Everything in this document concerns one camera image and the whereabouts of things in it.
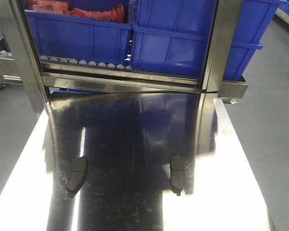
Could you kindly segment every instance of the metal rail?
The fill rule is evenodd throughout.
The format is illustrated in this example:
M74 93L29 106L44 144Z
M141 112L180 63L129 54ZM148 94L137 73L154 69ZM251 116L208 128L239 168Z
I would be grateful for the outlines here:
M278 17L280 17L282 20L284 20L286 23L289 24L289 14L286 12L282 11L281 9L277 9L275 13Z
M42 67L21 0L0 0L0 25L38 118L48 94L41 80Z

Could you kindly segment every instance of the red bag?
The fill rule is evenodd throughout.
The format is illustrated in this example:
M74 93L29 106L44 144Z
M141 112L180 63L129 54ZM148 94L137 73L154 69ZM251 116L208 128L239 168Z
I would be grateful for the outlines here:
M47 13L60 13L70 9L71 3L58 0L28 0L27 9Z
M98 20L112 21L118 23L124 23L124 7L123 4L119 4L118 6L112 8L110 11L84 11L79 8L74 8L72 11L64 12L67 15L73 15L78 17L92 18Z

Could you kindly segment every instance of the shelf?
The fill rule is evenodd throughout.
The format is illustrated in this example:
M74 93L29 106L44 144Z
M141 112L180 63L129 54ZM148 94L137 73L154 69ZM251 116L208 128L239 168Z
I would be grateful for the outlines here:
M275 14L289 24L289 15L287 13L278 8Z

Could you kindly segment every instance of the concrete floor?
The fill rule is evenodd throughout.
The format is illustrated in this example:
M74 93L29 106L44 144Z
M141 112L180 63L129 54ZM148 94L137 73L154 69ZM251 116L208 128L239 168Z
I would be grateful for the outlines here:
M275 18L262 42L244 73L245 97L226 107L277 230L289 231L289 26ZM1 90L0 192L34 124L23 86Z
M22 85L0 90L0 193L36 123Z
M277 16L244 77L238 106L226 106L278 231L289 231L289 26Z

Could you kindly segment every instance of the metal cart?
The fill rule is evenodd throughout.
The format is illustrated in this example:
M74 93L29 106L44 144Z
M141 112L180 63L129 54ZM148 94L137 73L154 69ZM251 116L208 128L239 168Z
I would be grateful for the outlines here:
M0 230L275 230L221 100L248 86L222 81L241 5L217 1L191 80L40 61L21 1L0 0L13 54L0 56L0 81L23 83L38 118L0 196ZM70 197L82 156L86 181Z

